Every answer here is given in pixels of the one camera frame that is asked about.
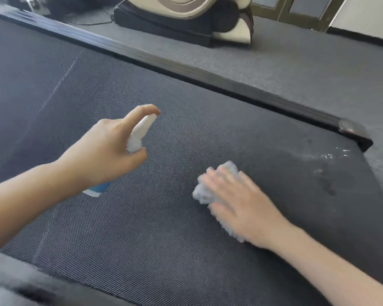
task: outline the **blue bottle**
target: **blue bottle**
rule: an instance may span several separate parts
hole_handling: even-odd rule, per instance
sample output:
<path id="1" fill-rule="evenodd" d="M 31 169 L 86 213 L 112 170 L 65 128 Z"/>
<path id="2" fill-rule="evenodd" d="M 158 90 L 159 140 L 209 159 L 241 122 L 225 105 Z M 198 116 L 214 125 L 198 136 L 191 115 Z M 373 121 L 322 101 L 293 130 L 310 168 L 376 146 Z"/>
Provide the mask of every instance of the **blue bottle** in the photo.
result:
<path id="1" fill-rule="evenodd" d="M 156 120 L 157 116 L 155 114 L 144 117 L 132 130 L 131 135 L 128 138 L 128 143 L 126 150 L 128 153 L 135 153 L 142 148 L 142 139 L 146 135 L 152 123 Z M 92 197 L 100 196 L 110 185 L 110 182 L 91 187 L 83 193 L 90 195 Z"/>

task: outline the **black mesh belt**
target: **black mesh belt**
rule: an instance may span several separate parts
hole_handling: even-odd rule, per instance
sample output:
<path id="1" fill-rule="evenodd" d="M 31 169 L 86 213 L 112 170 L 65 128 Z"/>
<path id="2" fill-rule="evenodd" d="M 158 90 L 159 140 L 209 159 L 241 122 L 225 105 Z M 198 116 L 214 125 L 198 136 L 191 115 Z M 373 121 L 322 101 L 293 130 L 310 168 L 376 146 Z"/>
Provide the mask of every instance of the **black mesh belt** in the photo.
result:
<path id="1" fill-rule="evenodd" d="M 353 141 L 0 21 L 0 182 L 143 103 L 162 111 L 148 160 L 100 198 L 45 212 L 3 253 L 141 305 L 327 305 L 192 199 L 199 174 L 232 160 L 291 221 L 383 282 L 383 193 Z"/>

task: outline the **wall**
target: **wall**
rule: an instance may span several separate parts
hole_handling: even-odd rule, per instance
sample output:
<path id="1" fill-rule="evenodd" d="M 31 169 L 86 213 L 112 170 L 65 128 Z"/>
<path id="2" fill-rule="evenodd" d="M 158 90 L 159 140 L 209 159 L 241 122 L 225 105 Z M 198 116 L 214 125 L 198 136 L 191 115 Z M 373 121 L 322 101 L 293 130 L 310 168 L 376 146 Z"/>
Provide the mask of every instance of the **wall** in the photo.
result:
<path id="1" fill-rule="evenodd" d="M 330 26 L 383 39 L 383 0 L 345 0 Z"/>

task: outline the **door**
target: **door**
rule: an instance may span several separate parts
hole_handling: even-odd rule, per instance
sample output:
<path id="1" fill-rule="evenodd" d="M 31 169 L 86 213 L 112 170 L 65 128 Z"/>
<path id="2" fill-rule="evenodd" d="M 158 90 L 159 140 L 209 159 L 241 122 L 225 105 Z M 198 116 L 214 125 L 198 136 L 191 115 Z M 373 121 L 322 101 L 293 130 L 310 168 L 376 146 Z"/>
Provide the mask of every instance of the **door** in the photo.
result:
<path id="1" fill-rule="evenodd" d="M 325 32 L 344 0 L 252 0 L 252 12 L 301 28 Z"/>

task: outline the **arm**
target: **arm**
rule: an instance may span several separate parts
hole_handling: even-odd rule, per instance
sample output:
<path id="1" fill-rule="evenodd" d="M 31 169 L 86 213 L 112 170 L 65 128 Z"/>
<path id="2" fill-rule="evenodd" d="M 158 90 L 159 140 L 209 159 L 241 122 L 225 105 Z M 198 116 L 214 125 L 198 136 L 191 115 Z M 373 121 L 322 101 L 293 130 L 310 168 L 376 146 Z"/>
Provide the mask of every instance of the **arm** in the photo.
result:
<path id="1" fill-rule="evenodd" d="M 144 105 L 123 119 L 103 119 L 57 161 L 1 183 L 0 248 L 45 210 L 142 164 L 146 150 L 128 154 L 126 142 L 134 126 L 150 114 L 160 111 L 154 105 Z"/>
<path id="2" fill-rule="evenodd" d="M 292 225 L 244 173 L 237 181 L 226 169 L 209 169 L 203 182 L 226 201 L 212 203 L 217 219 L 245 240 L 286 260 L 334 306 L 383 305 L 383 285 Z"/>

